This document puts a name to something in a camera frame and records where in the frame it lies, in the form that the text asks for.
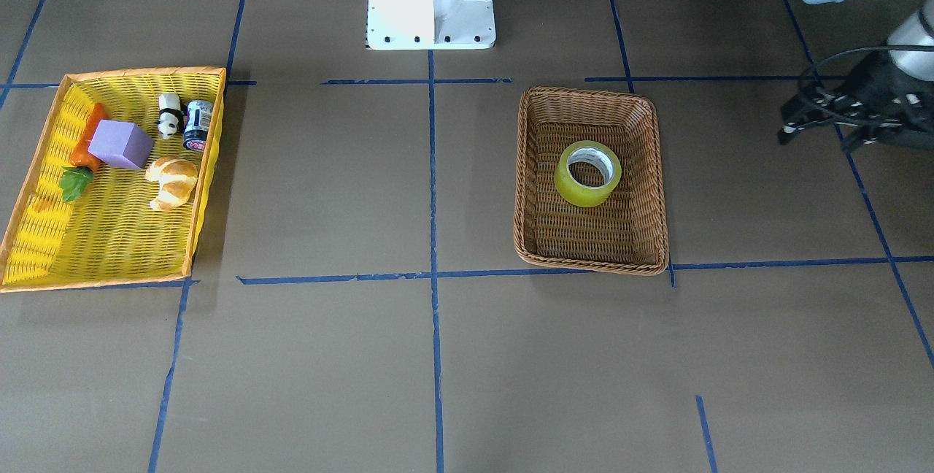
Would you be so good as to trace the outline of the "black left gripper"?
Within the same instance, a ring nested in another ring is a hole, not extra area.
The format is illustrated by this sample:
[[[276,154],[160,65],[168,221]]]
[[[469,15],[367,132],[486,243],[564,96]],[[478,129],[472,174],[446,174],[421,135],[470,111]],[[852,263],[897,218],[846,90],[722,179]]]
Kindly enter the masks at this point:
[[[814,125],[849,126],[841,142],[844,153],[869,144],[932,151],[932,81],[902,71],[893,50],[862,50],[864,58],[843,83],[824,88],[820,67],[857,54],[845,50],[803,70],[803,106],[817,112]],[[807,114],[781,117],[777,142],[787,146],[807,124]]]

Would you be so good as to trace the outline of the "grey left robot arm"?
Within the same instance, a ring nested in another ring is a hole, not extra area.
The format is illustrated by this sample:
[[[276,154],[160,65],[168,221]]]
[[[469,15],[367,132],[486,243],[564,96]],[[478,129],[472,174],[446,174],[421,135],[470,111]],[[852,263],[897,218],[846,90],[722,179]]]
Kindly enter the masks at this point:
[[[846,0],[803,0],[807,4]],[[927,0],[877,46],[817,61],[798,77],[781,107],[778,143],[803,131],[848,127],[841,150],[869,144],[932,150],[933,4]]]

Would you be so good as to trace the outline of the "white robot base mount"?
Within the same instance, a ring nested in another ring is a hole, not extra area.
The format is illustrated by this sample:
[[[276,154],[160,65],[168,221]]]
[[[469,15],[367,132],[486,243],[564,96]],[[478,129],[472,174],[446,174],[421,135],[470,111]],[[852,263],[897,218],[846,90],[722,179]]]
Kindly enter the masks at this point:
[[[370,50],[486,50],[495,46],[493,0],[368,0]]]

